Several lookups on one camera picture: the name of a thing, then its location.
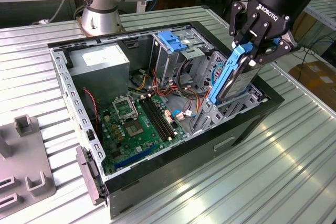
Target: blue clip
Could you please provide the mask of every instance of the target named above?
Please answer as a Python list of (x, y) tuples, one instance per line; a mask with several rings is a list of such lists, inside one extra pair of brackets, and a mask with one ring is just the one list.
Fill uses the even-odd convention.
[(181, 43), (178, 36), (174, 35), (171, 31), (159, 32), (159, 38), (171, 52), (182, 51), (188, 48), (185, 44)]
[(233, 50), (231, 56), (227, 59), (225, 63), (225, 67), (223, 69), (221, 76), (218, 78), (215, 85), (210, 91), (209, 100), (213, 104), (217, 103), (218, 95), (223, 89), (223, 87), (225, 86), (230, 75), (239, 67), (238, 63), (239, 63), (240, 57), (246, 54), (247, 52), (250, 52), (252, 49), (253, 49), (253, 44), (249, 42), (244, 45), (239, 45)]
[(280, 38), (275, 38), (275, 39), (273, 40), (273, 43), (274, 43), (275, 45), (278, 45), (279, 42), (280, 42)]

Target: red wire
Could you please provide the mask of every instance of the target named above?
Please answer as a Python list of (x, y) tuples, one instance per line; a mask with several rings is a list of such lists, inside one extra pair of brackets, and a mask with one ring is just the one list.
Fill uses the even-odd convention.
[(93, 106), (95, 107), (95, 114), (96, 114), (96, 132), (98, 133), (98, 111), (96, 106), (96, 100), (94, 99), (93, 95), (86, 89), (84, 91), (91, 97), (91, 100), (93, 102)]

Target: slotted aluminum surface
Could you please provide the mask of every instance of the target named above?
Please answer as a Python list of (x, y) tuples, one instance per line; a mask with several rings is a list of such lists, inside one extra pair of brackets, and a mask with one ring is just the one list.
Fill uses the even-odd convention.
[(311, 0), (304, 11), (336, 30), (336, 0)]
[[(227, 25), (201, 7), (122, 16), (127, 30), (200, 21), (227, 46)], [(0, 124), (37, 116), (55, 195), (2, 223), (109, 223), (93, 206), (76, 163), (78, 146), (47, 42), (82, 38), (75, 22), (0, 30)], [(120, 215), (115, 223), (328, 223), (336, 217), (336, 123), (274, 66), (261, 71), (286, 100), (225, 155)]]

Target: metal frame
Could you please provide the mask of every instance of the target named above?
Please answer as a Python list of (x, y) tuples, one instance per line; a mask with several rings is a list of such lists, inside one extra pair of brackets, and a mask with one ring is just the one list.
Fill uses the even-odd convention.
[(336, 30), (336, 0), (311, 0), (304, 11)]
[[(227, 57), (230, 54), (228, 48), (226, 48), (224, 44), (222, 44), (199, 22), (174, 24), (153, 28), (152, 30), (177, 30), (181, 29), (181, 27), (190, 27), (193, 29), (193, 32), (197, 31), (200, 37), (211, 41), (213, 47), (224, 57)], [(138, 36), (144, 36), (144, 34), (147, 35), (148, 32), (152, 33), (150, 30), (136, 30), (127, 32), (125, 35), (131, 35), (131, 37), (136, 34), (138, 34)], [(111, 43), (114, 40), (120, 40), (123, 35), (124, 34), (98, 36), (88, 38), (86, 41), (90, 43), (92, 40), (99, 40), (100, 42), (97, 43), (97, 45), (103, 45), (103, 40), (107, 37), (113, 37), (112, 40), (107, 40), (108, 43)], [(278, 93), (257, 77), (254, 85), (268, 98), (263, 103), (259, 104), (259, 106), (248, 108), (245, 110), (244, 114), (240, 113), (232, 116), (228, 121), (218, 121), (217, 127), (198, 131), (196, 134), (185, 138), (183, 141), (175, 143), (170, 148), (163, 149), (141, 159), (132, 166), (126, 167), (112, 175), (105, 175), (101, 164), (105, 157), (104, 150), (101, 147), (98, 137), (92, 132), (90, 121), (86, 119), (85, 123), (83, 119), (81, 120), (81, 116), (84, 115), (87, 117), (87, 115), (85, 110), (83, 110), (82, 113), (77, 112), (79, 111), (78, 107), (82, 106), (82, 102), (80, 99), (77, 99), (77, 102), (74, 101), (74, 99), (76, 99), (77, 91), (69, 91), (69, 84), (64, 83), (62, 76), (67, 73), (67, 68), (66, 66), (63, 66), (63, 64), (65, 64), (62, 62), (63, 57), (57, 56), (58, 54), (63, 54), (62, 52), (64, 50), (76, 50), (78, 45), (80, 45), (80, 49), (82, 49), (85, 43), (86, 42), (81, 39), (79, 41), (51, 44), (49, 45), (49, 48), (55, 63), (55, 68), (61, 76), (61, 78), (59, 78), (60, 85), (62, 85), (64, 92), (68, 93), (68, 95), (64, 95), (64, 99), (69, 106), (71, 116), (74, 118), (73, 122), (75, 125), (80, 125), (79, 128), (77, 127), (77, 133), (79, 137), (82, 137), (82, 142), (86, 142), (83, 144), (83, 147), (85, 147), (86, 151), (94, 157), (102, 181), (108, 192), (111, 218), (145, 200), (152, 194), (164, 188), (167, 184), (173, 183), (182, 176), (187, 175), (192, 170), (198, 168), (200, 164), (210, 161), (214, 157), (214, 152), (215, 156), (219, 155), (245, 140), (252, 130), (284, 101)], [(66, 79), (71, 82), (70, 76), (67, 75)], [(88, 131), (90, 130), (92, 138), (88, 137)], [(174, 172), (171, 174), (167, 173), (167, 169), (174, 170)], [(165, 177), (165, 180), (153, 180), (154, 177)], [(101, 186), (102, 185), (98, 183), (96, 190), (98, 191)]]

